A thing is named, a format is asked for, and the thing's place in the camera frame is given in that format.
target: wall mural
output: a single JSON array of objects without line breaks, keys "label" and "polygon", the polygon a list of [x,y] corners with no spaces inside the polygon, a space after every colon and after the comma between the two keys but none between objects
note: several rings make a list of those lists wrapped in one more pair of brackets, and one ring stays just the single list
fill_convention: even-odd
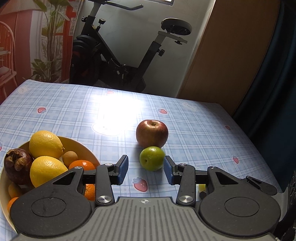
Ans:
[{"label": "wall mural", "polygon": [[69,79],[83,0],[9,0],[0,8],[0,104],[26,79]]}]

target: mangosteen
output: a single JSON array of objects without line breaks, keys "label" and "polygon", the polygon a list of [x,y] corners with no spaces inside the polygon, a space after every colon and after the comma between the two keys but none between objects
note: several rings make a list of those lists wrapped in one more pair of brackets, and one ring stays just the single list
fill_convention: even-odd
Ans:
[{"label": "mangosteen", "polygon": [[33,157],[24,149],[11,149],[4,157],[4,169],[8,178],[18,184],[31,183],[30,168]]}]

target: dark blue fabric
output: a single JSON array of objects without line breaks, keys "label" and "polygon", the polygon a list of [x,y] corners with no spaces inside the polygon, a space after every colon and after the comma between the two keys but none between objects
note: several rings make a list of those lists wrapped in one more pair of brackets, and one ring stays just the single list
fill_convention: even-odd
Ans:
[{"label": "dark blue fabric", "polygon": [[285,190],[296,169],[296,14],[284,3],[266,56],[233,119]]}]

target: green apple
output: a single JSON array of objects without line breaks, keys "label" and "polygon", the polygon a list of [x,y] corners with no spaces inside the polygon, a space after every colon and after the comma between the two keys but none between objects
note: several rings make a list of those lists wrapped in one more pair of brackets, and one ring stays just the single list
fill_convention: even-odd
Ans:
[{"label": "green apple", "polygon": [[140,163],[148,171],[156,171],[163,166],[165,153],[157,146],[150,146],[142,150]]}]

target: white wall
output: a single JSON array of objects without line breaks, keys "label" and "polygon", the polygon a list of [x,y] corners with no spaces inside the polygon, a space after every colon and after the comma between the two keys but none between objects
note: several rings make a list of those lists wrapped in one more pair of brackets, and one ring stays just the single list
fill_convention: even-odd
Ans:
[{"label": "white wall", "polygon": [[[161,46],[165,54],[155,56],[144,75],[144,93],[176,97],[187,68],[196,51],[196,46],[206,25],[215,0],[175,0],[173,6],[146,0],[114,0],[129,7],[143,4],[144,8],[127,11],[113,6],[102,5],[94,22],[106,20],[100,34],[121,64],[137,67],[151,42],[161,30],[161,21],[168,17],[180,18],[189,22],[192,33],[182,36],[187,44],[178,45],[166,38]],[[89,15],[93,2],[85,1],[75,31],[81,33],[82,16]]]}]

